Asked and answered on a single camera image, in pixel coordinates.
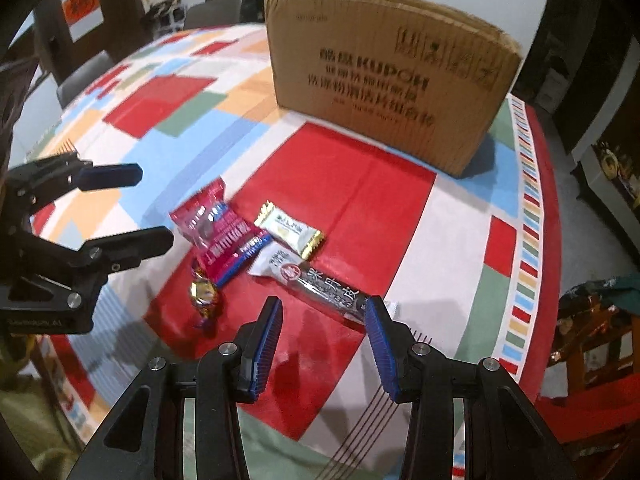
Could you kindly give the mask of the gold purple candy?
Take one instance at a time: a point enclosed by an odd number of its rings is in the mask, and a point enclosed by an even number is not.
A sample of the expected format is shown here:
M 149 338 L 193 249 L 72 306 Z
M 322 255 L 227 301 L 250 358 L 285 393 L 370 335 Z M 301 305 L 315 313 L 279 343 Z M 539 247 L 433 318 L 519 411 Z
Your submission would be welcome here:
M 198 314 L 196 327 L 204 328 L 210 323 L 213 323 L 219 314 L 221 294 L 196 259 L 191 261 L 191 276 L 192 281 L 189 286 L 189 297 L 192 306 Z

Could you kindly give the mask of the pink red snack packet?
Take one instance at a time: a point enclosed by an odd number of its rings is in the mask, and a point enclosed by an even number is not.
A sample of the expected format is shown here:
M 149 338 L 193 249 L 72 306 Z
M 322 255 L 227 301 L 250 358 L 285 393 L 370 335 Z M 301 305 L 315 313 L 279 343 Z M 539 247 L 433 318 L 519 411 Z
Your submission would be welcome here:
M 217 178 L 187 198 L 169 217 L 193 246 L 209 281 L 221 288 L 272 241 L 224 201 L 226 184 Z

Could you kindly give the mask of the white gold candy packet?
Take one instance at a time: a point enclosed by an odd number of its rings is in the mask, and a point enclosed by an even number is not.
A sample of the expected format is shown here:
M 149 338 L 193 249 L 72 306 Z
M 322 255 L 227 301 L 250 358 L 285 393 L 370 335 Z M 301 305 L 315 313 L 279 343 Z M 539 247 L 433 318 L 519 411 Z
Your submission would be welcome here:
M 304 260 L 309 260 L 326 239 L 322 231 L 294 219 L 270 200 L 260 206 L 255 226 L 268 231 Z

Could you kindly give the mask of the black white snack bar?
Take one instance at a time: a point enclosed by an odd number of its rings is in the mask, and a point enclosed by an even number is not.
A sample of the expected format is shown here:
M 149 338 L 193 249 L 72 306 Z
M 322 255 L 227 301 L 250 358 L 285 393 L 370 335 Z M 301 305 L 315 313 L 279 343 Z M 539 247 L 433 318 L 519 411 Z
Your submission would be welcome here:
M 349 328 L 364 331 L 367 292 L 334 278 L 277 242 L 262 248 L 247 270 L 253 278 L 270 278 L 290 294 Z

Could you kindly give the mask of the red wooden chair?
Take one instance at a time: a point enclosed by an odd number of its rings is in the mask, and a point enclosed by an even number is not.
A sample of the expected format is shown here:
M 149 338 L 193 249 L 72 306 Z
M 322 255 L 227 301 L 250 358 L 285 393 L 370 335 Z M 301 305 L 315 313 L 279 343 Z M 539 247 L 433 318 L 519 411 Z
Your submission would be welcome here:
M 579 479 L 639 477 L 639 318 L 592 312 L 550 356 L 564 364 L 567 396 L 536 401 Z

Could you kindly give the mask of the grey chair far left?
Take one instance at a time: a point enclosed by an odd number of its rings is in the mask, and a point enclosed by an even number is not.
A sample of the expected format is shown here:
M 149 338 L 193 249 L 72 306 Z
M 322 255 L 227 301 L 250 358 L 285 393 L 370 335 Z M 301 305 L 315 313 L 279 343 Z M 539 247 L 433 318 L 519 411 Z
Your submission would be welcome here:
M 79 96 L 90 84 L 106 74 L 113 66 L 111 55 L 102 50 L 78 67 L 56 89 L 56 96 L 61 107 L 65 108 L 76 96 Z

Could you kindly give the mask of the colourful patchwork tablecloth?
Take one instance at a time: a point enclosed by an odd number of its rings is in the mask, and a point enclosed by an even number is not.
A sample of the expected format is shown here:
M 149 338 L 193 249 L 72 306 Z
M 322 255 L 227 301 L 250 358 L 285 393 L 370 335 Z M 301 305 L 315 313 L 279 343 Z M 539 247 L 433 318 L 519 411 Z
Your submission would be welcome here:
M 314 265 L 351 292 L 390 301 L 446 356 L 495 358 L 528 396 L 544 376 L 560 284 L 553 174 L 534 110 L 509 96 L 456 179 L 345 129 L 281 110 L 260 25 L 180 34 L 126 58 L 82 92 L 38 154 L 135 162 L 133 188 L 71 192 L 35 216 L 42 237 L 89 238 L 169 226 L 216 179 L 254 219 L 273 202 L 326 237 Z M 215 321 L 189 298 L 191 247 L 114 274 L 93 329 L 43 337 L 60 407 L 87 441 L 153 356 L 196 359 L 231 339 L 270 295 L 284 322 L 265 393 L 240 414 L 254 478 L 380 478 L 397 469 L 409 409 L 382 389 L 369 341 L 270 278 L 240 272 Z

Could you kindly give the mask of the dark brown wooden door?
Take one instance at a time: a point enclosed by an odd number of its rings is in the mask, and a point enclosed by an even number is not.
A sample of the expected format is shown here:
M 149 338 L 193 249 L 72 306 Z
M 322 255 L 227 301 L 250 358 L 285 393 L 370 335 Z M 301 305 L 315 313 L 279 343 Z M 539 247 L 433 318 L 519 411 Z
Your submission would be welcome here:
M 40 0 L 32 15 L 38 55 L 59 84 L 102 51 L 118 63 L 151 42 L 142 0 Z

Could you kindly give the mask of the red paper door decoration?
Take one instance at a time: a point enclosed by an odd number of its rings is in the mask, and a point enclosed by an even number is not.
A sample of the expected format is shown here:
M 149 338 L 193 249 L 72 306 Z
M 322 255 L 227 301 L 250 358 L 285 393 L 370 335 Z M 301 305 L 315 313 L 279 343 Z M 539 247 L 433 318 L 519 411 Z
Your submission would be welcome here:
M 77 42 L 104 23 L 100 0 L 61 0 L 70 39 Z

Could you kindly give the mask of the green patterned cloth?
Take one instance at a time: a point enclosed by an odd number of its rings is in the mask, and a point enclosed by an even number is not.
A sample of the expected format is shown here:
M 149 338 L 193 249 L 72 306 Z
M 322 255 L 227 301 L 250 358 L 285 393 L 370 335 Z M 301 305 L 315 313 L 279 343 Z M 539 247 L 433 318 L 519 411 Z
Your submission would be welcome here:
M 596 298 L 606 310 L 616 307 L 639 315 L 639 274 L 588 281 L 572 287 L 559 302 L 559 318 L 570 318 L 590 309 L 590 298 Z

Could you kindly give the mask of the small white shelf rack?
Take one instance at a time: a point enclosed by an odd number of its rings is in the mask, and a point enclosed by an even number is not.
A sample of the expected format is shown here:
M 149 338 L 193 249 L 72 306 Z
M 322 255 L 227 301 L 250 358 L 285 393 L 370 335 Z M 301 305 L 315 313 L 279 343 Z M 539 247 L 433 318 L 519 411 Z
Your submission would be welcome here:
M 163 0 L 153 3 L 142 18 L 143 28 L 153 40 L 183 30 L 188 7 L 182 0 Z

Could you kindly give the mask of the grey dining chair left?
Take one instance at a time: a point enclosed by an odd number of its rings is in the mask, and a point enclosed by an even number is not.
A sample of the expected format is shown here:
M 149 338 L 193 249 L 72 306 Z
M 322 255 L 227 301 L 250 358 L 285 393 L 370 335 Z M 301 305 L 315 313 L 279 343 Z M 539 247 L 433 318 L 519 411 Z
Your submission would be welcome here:
M 243 0 L 206 0 L 186 10 L 184 29 L 239 24 Z

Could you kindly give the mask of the white low cabinet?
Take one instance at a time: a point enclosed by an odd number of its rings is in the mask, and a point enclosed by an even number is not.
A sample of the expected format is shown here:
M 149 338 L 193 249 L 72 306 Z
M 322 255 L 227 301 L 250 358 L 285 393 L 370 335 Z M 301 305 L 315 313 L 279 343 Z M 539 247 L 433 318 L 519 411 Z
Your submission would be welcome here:
M 606 128 L 625 101 L 639 69 L 639 43 L 631 37 L 622 67 L 611 90 L 570 152 L 577 169 L 582 170 L 587 191 L 590 192 L 622 229 L 629 246 L 639 250 L 639 199 L 633 188 L 628 188 L 620 170 L 620 160 L 610 148 L 598 145 Z

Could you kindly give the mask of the brown cardboard box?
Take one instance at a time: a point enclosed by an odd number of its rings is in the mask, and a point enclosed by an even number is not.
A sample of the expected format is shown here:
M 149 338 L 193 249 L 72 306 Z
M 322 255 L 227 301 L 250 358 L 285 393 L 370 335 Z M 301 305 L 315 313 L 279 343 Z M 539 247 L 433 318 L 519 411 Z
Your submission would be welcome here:
M 521 47 L 425 0 L 264 0 L 280 107 L 459 177 L 498 114 Z

